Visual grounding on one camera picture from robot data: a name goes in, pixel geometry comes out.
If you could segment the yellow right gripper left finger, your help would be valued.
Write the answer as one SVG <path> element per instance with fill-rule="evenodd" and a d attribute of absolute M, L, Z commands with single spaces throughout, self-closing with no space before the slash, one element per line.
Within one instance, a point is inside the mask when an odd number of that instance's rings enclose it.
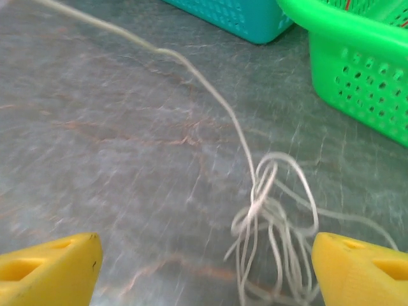
<path fill-rule="evenodd" d="M 1 255 L 1 305 L 89 305 L 103 262 L 97 233 Z"/>

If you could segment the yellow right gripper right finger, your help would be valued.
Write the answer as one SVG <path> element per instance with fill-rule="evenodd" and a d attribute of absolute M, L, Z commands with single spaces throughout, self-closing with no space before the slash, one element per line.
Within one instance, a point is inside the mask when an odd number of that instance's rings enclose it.
<path fill-rule="evenodd" d="M 407 305 L 407 253 L 318 233 L 312 265 L 326 305 Z"/>

